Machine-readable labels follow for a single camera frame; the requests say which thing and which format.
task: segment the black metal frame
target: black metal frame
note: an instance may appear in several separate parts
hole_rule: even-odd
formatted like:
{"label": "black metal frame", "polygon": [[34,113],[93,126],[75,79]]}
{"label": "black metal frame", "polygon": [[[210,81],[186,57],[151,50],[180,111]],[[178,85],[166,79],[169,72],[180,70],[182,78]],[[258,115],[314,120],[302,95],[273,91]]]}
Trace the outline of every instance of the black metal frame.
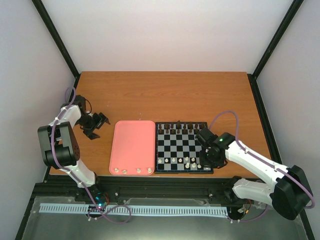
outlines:
{"label": "black metal frame", "polygon": [[[268,149],[271,155],[271,159],[275,162],[281,163],[281,157],[278,151],[278,147],[270,126],[268,115],[261,98],[259,87],[257,84],[257,78],[262,72],[268,59],[279,43],[281,37],[284,35],[290,22],[297,13],[299,7],[304,0],[293,0],[290,8],[284,16],[281,24],[275,32],[271,42],[266,48],[261,60],[259,61],[253,74],[248,74],[248,80],[251,86],[252,94],[256,104],[256,108],[260,117],[262,128],[264,131],[265,139],[268,145]],[[50,32],[53,40],[59,48],[65,62],[70,68],[74,78],[74,87],[76,88],[80,79],[80,73],[78,72],[71,56],[69,55],[59,33],[54,26],[45,6],[41,0],[32,0],[34,6],[39,12],[44,24]],[[27,205],[24,217],[22,219],[19,231],[16,235],[16,240],[22,239],[32,205],[36,196],[77,196],[87,201],[86,195],[80,192],[75,182],[68,176],[55,176],[49,175],[50,167],[48,167],[45,177],[42,183],[37,183],[34,186],[30,201]],[[220,203],[224,206],[231,207],[232,204],[227,203],[220,196],[222,186],[228,183],[226,178],[153,178],[153,177],[100,177],[101,182],[108,188],[110,194],[110,200],[121,203],[122,200],[132,197],[153,197],[153,198],[191,198],[191,199],[207,199],[211,203]],[[303,222],[304,229],[309,240],[314,240],[311,226],[309,224],[305,211],[302,211],[300,217]]]}

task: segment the pink tray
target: pink tray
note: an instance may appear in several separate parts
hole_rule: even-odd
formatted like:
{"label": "pink tray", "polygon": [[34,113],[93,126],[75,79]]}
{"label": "pink tray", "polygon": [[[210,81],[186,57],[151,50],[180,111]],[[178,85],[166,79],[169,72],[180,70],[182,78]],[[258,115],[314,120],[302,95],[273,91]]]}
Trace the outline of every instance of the pink tray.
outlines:
{"label": "pink tray", "polygon": [[156,125],[153,121],[115,124],[109,171],[118,176],[148,176],[155,170]]}

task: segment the checkered squares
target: checkered squares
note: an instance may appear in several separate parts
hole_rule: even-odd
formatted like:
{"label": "checkered squares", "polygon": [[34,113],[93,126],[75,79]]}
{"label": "checkered squares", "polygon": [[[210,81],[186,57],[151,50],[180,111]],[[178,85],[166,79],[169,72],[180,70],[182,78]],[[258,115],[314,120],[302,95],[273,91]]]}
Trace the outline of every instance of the checkered squares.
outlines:
{"label": "checkered squares", "polygon": [[177,122],[168,122],[169,130],[165,129],[167,122],[156,123],[156,151],[155,172],[156,173],[213,173],[211,168],[200,166],[200,151],[202,147],[196,140],[195,125],[202,122],[193,122],[193,130],[183,134],[184,123],[181,123],[177,133]]}

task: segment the metal floor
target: metal floor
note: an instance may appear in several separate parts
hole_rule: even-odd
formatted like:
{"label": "metal floor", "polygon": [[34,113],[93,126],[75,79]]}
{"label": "metal floor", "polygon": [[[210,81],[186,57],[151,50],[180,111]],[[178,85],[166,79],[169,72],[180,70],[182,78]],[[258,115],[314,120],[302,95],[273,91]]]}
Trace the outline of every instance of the metal floor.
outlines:
{"label": "metal floor", "polygon": [[[24,240],[307,240],[299,218],[284,219],[273,209],[248,223],[233,223],[217,217],[133,216],[130,222],[113,224],[91,220],[80,214],[38,213],[40,203],[61,203],[37,199],[26,226]],[[262,212],[253,207],[244,219]],[[117,221],[126,216],[112,216]]]}

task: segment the robotic arm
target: robotic arm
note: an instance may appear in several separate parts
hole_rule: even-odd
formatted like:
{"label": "robotic arm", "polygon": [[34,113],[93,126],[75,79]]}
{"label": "robotic arm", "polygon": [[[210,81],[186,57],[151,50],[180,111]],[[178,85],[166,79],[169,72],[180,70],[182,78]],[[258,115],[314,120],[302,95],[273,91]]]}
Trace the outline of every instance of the robotic arm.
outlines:
{"label": "robotic arm", "polygon": [[225,198],[230,202],[236,202],[238,199],[255,200],[273,206],[281,216],[294,220],[310,201],[310,197],[302,188],[291,180],[293,177],[312,194],[307,177],[298,166],[288,168],[271,161],[227,132],[218,137],[204,128],[197,134],[196,139],[204,147],[200,152],[200,164],[203,166],[222,168],[228,163],[228,159],[264,181],[262,183],[233,177],[232,190],[226,189],[224,192]]}
{"label": "robotic arm", "polygon": [[[67,173],[78,185],[88,188],[91,195],[100,203],[106,202],[104,191],[99,184],[98,176],[89,170],[80,159],[80,149],[73,133],[73,127],[80,125],[83,133],[91,140],[99,138],[94,133],[104,123],[110,124],[108,118],[101,112],[91,114],[86,111],[86,99],[77,95],[71,106],[61,107],[62,116],[54,130],[55,156],[51,145],[52,128],[55,121],[38,129],[38,137],[44,163]],[[245,146],[230,133],[221,136],[213,134],[208,128],[203,128],[196,135],[203,150],[200,151],[200,164],[204,167],[222,168],[227,165],[227,159],[235,162],[258,176],[263,182],[248,181],[235,176],[230,181],[230,187],[224,191],[225,199],[235,203],[238,199],[251,199],[266,203],[283,217],[294,220],[310,201],[301,187],[297,186],[288,175],[298,181],[312,194],[304,171],[293,166],[288,168],[267,159]]]}
{"label": "robotic arm", "polygon": [[79,188],[83,188],[83,184],[89,189],[91,195],[100,203],[106,202],[103,190],[99,184],[98,176],[80,159],[80,149],[73,132],[75,125],[80,125],[83,133],[91,140],[100,138],[94,133],[95,129],[99,129],[104,123],[110,124],[108,118],[103,113],[94,113],[86,111],[86,99],[77,95],[66,110],[64,104],[61,106],[63,115],[58,120],[54,130],[54,149],[58,163],[64,168],[57,166],[51,145],[52,127],[55,121],[47,126],[38,129],[38,138],[40,142],[42,159],[48,167],[54,167],[67,173]]}

